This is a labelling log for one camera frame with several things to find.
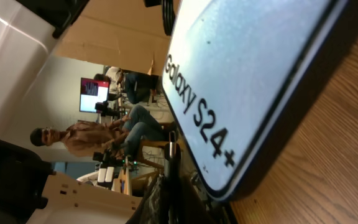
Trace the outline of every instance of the wooden chair leg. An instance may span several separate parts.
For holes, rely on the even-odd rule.
[[[162,147],[164,148],[166,144],[169,142],[167,141],[150,141],[150,140],[142,140],[142,147],[148,146],[148,147]]]
[[[151,167],[155,167],[155,168],[158,168],[158,169],[164,169],[164,166],[163,165],[160,165],[158,163],[155,163],[155,162],[152,162],[152,161],[148,161],[146,159],[142,159],[142,160],[138,160],[138,162],[141,162],[145,165],[148,165],[148,166],[151,166]]]
[[[151,172],[151,173],[148,173],[148,174],[143,174],[143,175],[137,176],[137,177],[133,178],[132,180],[138,180],[138,179],[142,179],[142,178],[146,178],[146,179],[148,179],[149,177],[154,178],[154,176],[155,176],[155,175],[158,175],[158,171],[155,171],[155,172]]]

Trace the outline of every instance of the man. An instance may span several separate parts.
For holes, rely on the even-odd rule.
[[[110,82],[110,93],[117,93],[117,86],[121,84],[127,93],[128,100],[132,104],[137,104],[150,95],[157,94],[156,86],[158,76],[147,75],[139,72],[122,70],[117,67],[110,67],[106,75],[96,74],[95,80]]]
[[[62,142],[68,151],[78,157],[93,156],[111,146],[121,148],[117,158],[131,156],[135,159],[140,140],[163,141],[161,125],[142,106],[136,105],[128,115],[111,124],[79,121],[66,131],[36,128],[30,135],[35,146],[51,146]]]

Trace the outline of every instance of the computer screen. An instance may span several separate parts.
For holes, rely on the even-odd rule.
[[[108,94],[109,82],[81,78],[80,112],[97,113],[95,104],[106,101]]]

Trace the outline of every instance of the white shirt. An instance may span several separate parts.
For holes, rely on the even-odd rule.
[[[117,67],[110,67],[109,70],[106,72],[106,76],[110,78],[110,93],[117,93],[117,81],[121,76],[120,68]]]

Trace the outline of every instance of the desk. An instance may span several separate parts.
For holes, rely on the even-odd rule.
[[[239,223],[358,223],[358,41],[249,197]]]

